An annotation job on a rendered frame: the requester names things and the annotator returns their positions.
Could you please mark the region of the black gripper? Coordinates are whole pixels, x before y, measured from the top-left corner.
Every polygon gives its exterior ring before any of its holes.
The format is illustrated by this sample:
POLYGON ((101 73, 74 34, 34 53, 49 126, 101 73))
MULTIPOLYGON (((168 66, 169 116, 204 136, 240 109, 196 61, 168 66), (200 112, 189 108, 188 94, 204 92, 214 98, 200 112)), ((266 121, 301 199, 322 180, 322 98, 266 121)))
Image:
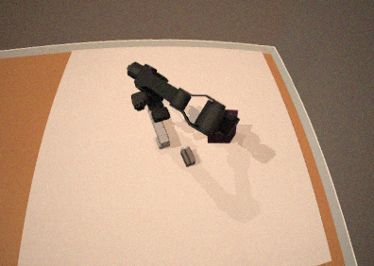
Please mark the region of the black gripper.
POLYGON ((162 103, 163 98, 156 93, 151 93, 146 91, 147 97, 150 99, 151 106, 149 107, 149 111, 154 123, 158 123, 164 120, 168 120, 170 118, 170 113, 162 103))

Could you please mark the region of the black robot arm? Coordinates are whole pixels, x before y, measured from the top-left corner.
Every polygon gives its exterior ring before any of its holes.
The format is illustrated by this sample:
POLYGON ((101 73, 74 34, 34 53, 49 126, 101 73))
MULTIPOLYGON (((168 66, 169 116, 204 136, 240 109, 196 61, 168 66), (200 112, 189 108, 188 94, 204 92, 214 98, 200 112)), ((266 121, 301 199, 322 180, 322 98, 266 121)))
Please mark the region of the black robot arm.
POLYGON ((145 109, 146 105, 150 107, 151 102, 146 91, 156 93, 168 101, 169 106, 180 111, 190 127, 206 136, 214 136, 218 132, 221 136, 230 137, 241 119, 225 110, 226 106, 208 94, 191 94, 181 87, 173 87, 167 83, 168 79, 157 71, 152 66, 141 65, 139 62, 133 62, 127 66, 127 75, 134 79, 134 85, 139 90, 131 95, 134 109, 140 111, 145 109), (195 120, 195 124, 190 122, 184 112, 192 96, 206 96, 212 100, 207 101, 195 120))

